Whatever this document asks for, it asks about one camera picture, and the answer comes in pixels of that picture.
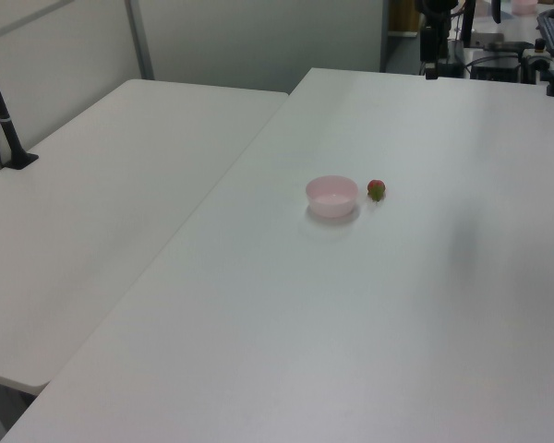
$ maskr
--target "table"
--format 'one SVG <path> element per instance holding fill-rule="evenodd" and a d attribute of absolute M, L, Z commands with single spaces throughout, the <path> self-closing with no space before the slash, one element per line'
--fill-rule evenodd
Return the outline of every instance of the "table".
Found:
<path fill-rule="evenodd" d="M 131 80 L 0 172 L 0 383 L 37 394 L 286 94 Z"/>
<path fill-rule="evenodd" d="M 322 174 L 388 194 L 325 221 Z M 554 441 L 554 99 L 313 69 L 23 441 Z"/>

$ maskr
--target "bowl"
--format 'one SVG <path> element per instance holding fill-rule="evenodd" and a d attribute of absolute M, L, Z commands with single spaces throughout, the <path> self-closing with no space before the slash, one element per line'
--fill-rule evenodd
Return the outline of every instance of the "bowl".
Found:
<path fill-rule="evenodd" d="M 350 178 L 325 175 L 307 184 L 306 195 L 312 212 L 333 219 L 347 215 L 353 210 L 359 188 Z"/>

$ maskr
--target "cubicle partition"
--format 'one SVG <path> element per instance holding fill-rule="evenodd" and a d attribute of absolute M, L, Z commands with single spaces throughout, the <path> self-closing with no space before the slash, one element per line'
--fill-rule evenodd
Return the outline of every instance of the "cubicle partition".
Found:
<path fill-rule="evenodd" d="M 388 0 L 131 0 L 157 80 L 291 92 L 312 67 L 381 71 Z"/>

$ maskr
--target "gray wall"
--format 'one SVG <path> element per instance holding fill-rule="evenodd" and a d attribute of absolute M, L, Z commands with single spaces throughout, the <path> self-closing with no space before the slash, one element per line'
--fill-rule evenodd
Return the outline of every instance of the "gray wall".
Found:
<path fill-rule="evenodd" d="M 132 1 L 156 79 L 288 93 L 311 67 L 379 71 L 387 3 Z"/>
<path fill-rule="evenodd" d="M 121 0 L 75 0 L 0 36 L 0 89 L 25 149 L 130 78 L 140 73 Z"/>

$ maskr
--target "strawberry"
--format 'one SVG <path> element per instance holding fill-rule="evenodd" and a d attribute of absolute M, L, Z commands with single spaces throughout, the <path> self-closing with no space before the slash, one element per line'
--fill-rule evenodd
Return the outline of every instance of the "strawberry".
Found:
<path fill-rule="evenodd" d="M 381 180 L 372 180 L 367 185 L 367 194 L 373 201 L 380 201 L 384 198 L 386 186 Z"/>

